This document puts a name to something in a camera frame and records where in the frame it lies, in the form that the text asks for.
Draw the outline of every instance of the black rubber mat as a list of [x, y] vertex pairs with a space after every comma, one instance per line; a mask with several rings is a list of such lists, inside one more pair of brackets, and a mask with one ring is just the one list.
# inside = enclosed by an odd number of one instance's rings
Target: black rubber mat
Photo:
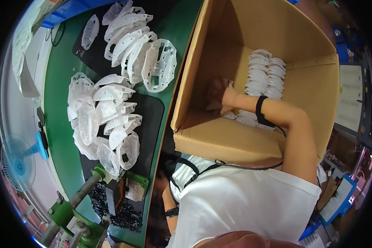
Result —
[[[138, 93], [133, 94], [127, 102], [136, 102], [138, 105], [133, 113], [142, 116], [142, 124], [134, 129], [134, 132], [139, 136], [139, 156], [130, 171], [149, 178], [154, 149], [163, 118], [164, 105], [155, 97]], [[103, 135], [105, 126], [106, 124], [99, 127], [98, 136], [109, 138], [109, 136]], [[80, 161], [84, 179], [87, 180], [92, 176], [91, 170], [99, 163], [99, 160], [89, 160], [85, 155], [80, 154]]]
[[[179, 0], [135, 0], [134, 7], [142, 7], [146, 14], [153, 15], [153, 20], [148, 22], [147, 26], [150, 31], [155, 31], [157, 24], [171, 11], [171, 9], [179, 2]], [[79, 36], [74, 42], [72, 53], [76, 55], [84, 64], [96, 72], [101, 77], [109, 74], [121, 75], [121, 66], [112, 68], [111, 61], [105, 59], [104, 53], [107, 42], [104, 40], [104, 35], [108, 25], [102, 25], [102, 18], [109, 10], [111, 4], [98, 7], [93, 10], [91, 16], [96, 14], [99, 19], [99, 33], [95, 37], [94, 42], [88, 50], [84, 50], [81, 46], [81, 37], [84, 28], [80, 31]]]

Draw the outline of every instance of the stacked plastic parts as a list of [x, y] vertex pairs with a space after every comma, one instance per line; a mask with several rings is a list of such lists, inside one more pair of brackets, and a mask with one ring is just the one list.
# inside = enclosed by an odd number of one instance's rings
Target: stacked plastic parts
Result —
[[[283, 97], [284, 82], [286, 75], [286, 64], [278, 57], [264, 49], [257, 49], [248, 57], [248, 79], [245, 85], [244, 92], [250, 96], [267, 96], [273, 99], [281, 99]], [[240, 110], [236, 116], [233, 112], [227, 112], [223, 117], [235, 119], [250, 126], [258, 126], [270, 131], [274, 127], [265, 126], [258, 123], [257, 116], [245, 110]]]
[[[134, 166], [139, 156], [139, 137], [133, 130], [142, 116], [132, 114], [136, 103], [124, 102], [135, 92], [129, 86], [129, 80], [117, 74], [94, 84], [82, 72], [69, 85], [67, 114], [74, 143], [88, 159], [99, 160], [112, 179]], [[104, 124], [109, 139], [97, 136]]]
[[161, 92], [174, 79], [176, 48], [170, 41], [158, 39], [146, 26], [153, 16], [132, 4], [115, 3], [104, 15], [102, 25], [108, 25], [104, 57], [112, 67], [121, 66], [129, 88], [143, 81], [149, 92]]

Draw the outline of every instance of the green workbench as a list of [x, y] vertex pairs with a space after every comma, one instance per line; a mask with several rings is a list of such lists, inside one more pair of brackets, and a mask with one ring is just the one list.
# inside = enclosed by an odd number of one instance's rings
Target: green workbench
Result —
[[[152, 30], [159, 38], [168, 39], [175, 46], [177, 50], [175, 75], [179, 73], [179, 68], [186, 52], [189, 38], [192, 35], [194, 23], [197, 19], [201, 4], [202, 0], [181, 0], [157, 27]], [[100, 79], [94, 71], [72, 54], [73, 44], [91, 15], [92, 10], [64, 21], [65, 30], [58, 44], [51, 49], [45, 77], [43, 98], [45, 131], [56, 174], [58, 175], [66, 195], [69, 197], [74, 195], [80, 186], [84, 184], [79, 150], [74, 144], [74, 131], [67, 117], [67, 97], [70, 78], [76, 72], [84, 72], [87, 77], [94, 81]], [[150, 170], [150, 184], [143, 208], [143, 226], [141, 232], [135, 233], [112, 225], [108, 229], [110, 235], [135, 247], [144, 247], [152, 182], [155, 177], [163, 132], [173, 101], [174, 87], [175, 82], [173, 81], [160, 93], [148, 92], [143, 84], [134, 88], [136, 92], [156, 97], [164, 104], [163, 119], [161, 121]], [[97, 223], [100, 221], [98, 215], [96, 215], [92, 209], [91, 200], [88, 196], [77, 207], [77, 211], [91, 221]]]

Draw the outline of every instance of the wristwatch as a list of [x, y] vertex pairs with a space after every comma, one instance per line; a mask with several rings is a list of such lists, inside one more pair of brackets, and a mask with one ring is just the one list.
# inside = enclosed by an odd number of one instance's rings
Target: wristwatch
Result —
[[165, 212], [165, 216], [170, 217], [170, 218], [172, 218], [174, 216], [177, 216], [178, 214], [179, 214], [179, 208], [178, 207], [170, 209], [167, 212]]

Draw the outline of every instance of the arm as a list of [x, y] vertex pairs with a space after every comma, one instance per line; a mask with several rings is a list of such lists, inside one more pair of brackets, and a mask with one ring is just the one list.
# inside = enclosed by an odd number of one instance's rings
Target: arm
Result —
[[[256, 112], [259, 97], [236, 93], [231, 81], [216, 80], [213, 89], [214, 98], [221, 99], [221, 113], [235, 107]], [[307, 113], [299, 107], [270, 98], [263, 101], [261, 112], [269, 122], [288, 129], [281, 170], [316, 184], [317, 149]]]
[[[164, 201], [165, 211], [168, 211], [170, 209], [173, 209], [173, 208], [177, 207], [177, 205], [175, 204], [174, 199], [172, 198], [171, 190], [170, 190], [169, 186], [166, 187], [164, 192], [163, 192], [163, 201]], [[171, 218], [167, 217], [167, 223], [168, 223], [169, 232], [172, 235], [174, 233], [174, 231], [176, 229], [176, 225], [178, 223], [178, 216], [173, 216]]]

